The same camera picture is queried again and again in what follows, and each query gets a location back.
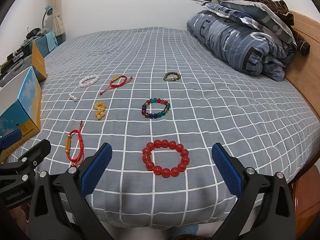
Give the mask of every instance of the gray bedsheet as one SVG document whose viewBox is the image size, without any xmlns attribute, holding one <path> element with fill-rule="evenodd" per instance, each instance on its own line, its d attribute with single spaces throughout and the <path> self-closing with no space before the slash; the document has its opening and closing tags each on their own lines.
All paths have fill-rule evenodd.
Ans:
<svg viewBox="0 0 320 240">
<path fill-rule="evenodd" d="M 63 43 L 45 64 L 42 130 L 9 161 L 46 138 L 52 150 L 37 172 L 65 172 L 70 165 L 67 133 L 83 120 L 85 156 L 103 142 L 113 148 L 112 160 L 87 200 L 101 220 L 116 226 L 168 228 L 225 219 L 236 197 L 210 158 L 216 142 L 245 167 L 268 175 L 281 171 L 287 180 L 319 146 L 320 123 L 289 82 L 240 73 L 186 31 L 144 28 L 88 34 Z M 168 71 L 181 73 L 182 79 L 164 82 Z M 80 88 L 79 80 L 92 73 L 100 80 Z M 99 96 L 120 74 L 132 75 L 133 81 Z M 80 100 L 68 100 L 69 93 Z M 161 119 L 145 119 L 141 105 L 149 98 L 166 99 L 172 109 Z M 93 110 L 96 101 L 107 105 L 100 121 Z M 151 112 L 161 109 L 152 104 Z M 155 139 L 175 140 L 189 149 L 184 173 L 165 179 L 146 170 L 141 151 Z M 75 135 L 71 154 L 78 151 Z M 160 148 L 152 159 L 172 168 L 180 156 Z"/>
</svg>

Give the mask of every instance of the blue gripper pad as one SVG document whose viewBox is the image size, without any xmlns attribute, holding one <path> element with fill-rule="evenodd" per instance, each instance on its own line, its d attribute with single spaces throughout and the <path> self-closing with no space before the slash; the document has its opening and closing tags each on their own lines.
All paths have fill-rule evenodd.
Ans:
<svg viewBox="0 0 320 240">
<path fill-rule="evenodd" d="M 228 153 L 222 149 L 217 143 L 214 144 L 211 151 L 212 159 L 216 164 L 222 178 L 224 179 L 224 182 L 226 183 L 230 193 L 239 198 L 243 192 L 242 179 L 226 156 Z"/>
<path fill-rule="evenodd" d="M 83 198 L 92 194 L 112 158 L 112 147 L 104 143 L 95 154 L 94 160 L 81 177 L 80 194 Z"/>
<path fill-rule="evenodd" d="M 5 150 L 9 148 L 11 145 L 20 141 L 22 138 L 22 133 L 19 129 L 7 134 L 6 136 L 0 139 L 0 150 Z"/>
</svg>

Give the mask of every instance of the metal bolt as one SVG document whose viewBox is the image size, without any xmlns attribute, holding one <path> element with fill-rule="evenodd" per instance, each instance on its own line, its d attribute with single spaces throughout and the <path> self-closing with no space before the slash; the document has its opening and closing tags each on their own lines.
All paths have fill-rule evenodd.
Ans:
<svg viewBox="0 0 320 240">
<path fill-rule="evenodd" d="M 22 180 L 23 180 L 23 181 L 27 181 L 28 178 L 29 178 L 29 176 L 28 176 L 27 174 L 24 174 L 24 175 L 22 176 Z"/>
<path fill-rule="evenodd" d="M 277 172 L 277 177 L 279 179 L 283 179 L 284 175 L 281 172 Z"/>
<path fill-rule="evenodd" d="M 71 174 L 74 174 L 76 171 L 77 171 L 77 168 L 76 168 L 76 167 L 70 167 L 70 168 L 68 169 L 68 172 L 71 173 Z"/>
<path fill-rule="evenodd" d="M 44 178 L 46 175 L 47 175 L 47 172 L 46 172 L 46 171 L 41 171 L 41 172 L 40 172 L 40 177 L 41 177 L 41 178 Z"/>
<path fill-rule="evenodd" d="M 251 168 L 251 167 L 247 168 L 246 171 L 247 171 L 248 174 L 251 174 L 251 175 L 255 173 L 254 168 Z"/>
</svg>

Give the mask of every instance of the red string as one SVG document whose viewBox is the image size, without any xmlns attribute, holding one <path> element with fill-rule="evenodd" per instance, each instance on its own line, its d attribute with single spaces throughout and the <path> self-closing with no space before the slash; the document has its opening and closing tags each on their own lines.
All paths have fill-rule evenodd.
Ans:
<svg viewBox="0 0 320 240">
<path fill-rule="evenodd" d="M 110 89 L 113 89 L 113 88 L 118 88 L 118 87 L 122 87 L 124 84 L 127 84 L 127 83 L 129 83 L 131 80 L 132 80 L 132 76 L 131 76 L 131 78 L 129 79 L 129 81 L 127 81 L 127 76 L 124 76 L 124 75 L 121 75 L 121 76 L 119 76 L 120 78 L 124 78 L 124 81 L 122 81 L 120 84 L 116 84 L 116 85 L 113 85 L 112 83 L 114 82 L 114 81 L 116 81 L 116 80 L 111 80 L 110 81 L 110 86 L 108 86 L 104 91 L 102 91 L 102 92 L 100 92 L 99 94 L 100 95 L 102 95 L 104 92 L 106 92 L 106 91 L 108 91 L 108 90 L 110 90 Z"/>
<path fill-rule="evenodd" d="M 84 144 L 83 144 L 83 141 L 82 141 L 82 136 L 81 136 L 81 129 L 82 129 L 82 121 L 80 122 L 80 128 L 79 130 L 72 130 L 69 135 L 72 135 L 74 133 L 77 133 L 78 134 L 78 140 L 79 140 L 79 143 L 80 143 L 80 151 L 79 151 L 79 154 L 78 154 L 78 157 L 75 158 L 75 159 L 72 159 L 69 155 L 69 153 L 67 153 L 67 157 L 69 159 L 69 161 L 73 162 L 74 164 L 71 164 L 71 166 L 79 166 L 83 160 L 84 160 Z"/>
</svg>

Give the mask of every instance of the bead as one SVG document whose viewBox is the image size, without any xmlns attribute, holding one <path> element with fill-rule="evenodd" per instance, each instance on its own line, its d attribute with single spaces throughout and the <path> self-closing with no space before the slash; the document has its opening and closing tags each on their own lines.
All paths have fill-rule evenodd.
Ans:
<svg viewBox="0 0 320 240">
<path fill-rule="evenodd" d="M 180 171 L 178 170 L 177 167 L 174 167 L 171 169 L 170 173 L 172 176 L 177 177 L 179 175 Z"/>
<path fill-rule="evenodd" d="M 155 145 L 152 142 L 148 142 L 146 146 L 150 149 L 150 151 L 152 151 L 155 148 Z"/>
<path fill-rule="evenodd" d="M 155 145 L 156 148 L 160 148 L 161 147 L 161 141 L 160 140 L 155 140 L 153 142 L 153 144 Z"/>
<path fill-rule="evenodd" d="M 151 154 L 151 150 L 148 147 L 145 147 L 142 149 L 142 154 L 143 155 L 150 155 Z"/>
<path fill-rule="evenodd" d="M 153 173 L 154 173 L 154 174 L 160 175 L 161 172 L 162 172 L 161 166 L 155 166 L 155 167 L 153 168 Z"/>
<path fill-rule="evenodd" d="M 184 157 L 184 156 L 188 156 L 189 155 L 189 151 L 187 149 L 183 149 L 181 152 L 180 152 L 180 156 L 181 157 Z"/>
<path fill-rule="evenodd" d="M 178 143 L 176 146 L 176 151 L 179 153 L 183 150 L 183 145 L 181 143 Z"/>
<path fill-rule="evenodd" d="M 142 156 L 142 161 L 143 161 L 144 163 L 147 163 L 147 162 L 151 161 L 150 155 L 143 155 L 143 156 Z"/>
<path fill-rule="evenodd" d="M 179 170 L 180 172 L 185 171 L 186 168 L 187 168 L 187 166 L 186 166 L 184 163 L 179 163 L 179 164 L 178 164 L 178 170 Z"/>
<path fill-rule="evenodd" d="M 163 148 L 167 148 L 167 147 L 169 146 L 169 141 L 168 141 L 168 140 L 162 140 L 161 146 L 162 146 Z"/>
<path fill-rule="evenodd" d="M 152 171 L 154 167 L 155 167 L 155 164 L 153 162 L 146 163 L 146 168 L 148 171 Z"/>
<path fill-rule="evenodd" d="M 181 158 L 181 163 L 184 163 L 185 165 L 188 165 L 190 162 L 190 159 L 188 156 L 184 156 Z"/>
<path fill-rule="evenodd" d="M 168 178 L 168 177 L 170 177 L 171 172 L 170 172 L 170 170 L 169 170 L 168 168 L 164 168 L 164 169 L 162 169 L 162 171 L 161 171 L 161 175 L 162 175 L 162 177 L 164 177 L 164 178 Z"/>
<path fill-rule="evenodd" d="M 176 145 L 177 145 L 177 143 L 175 141 L 170 141 L 169 142 L 169 148 L 172 149 L 172 150 L 176 148 Z"/>
</svg>

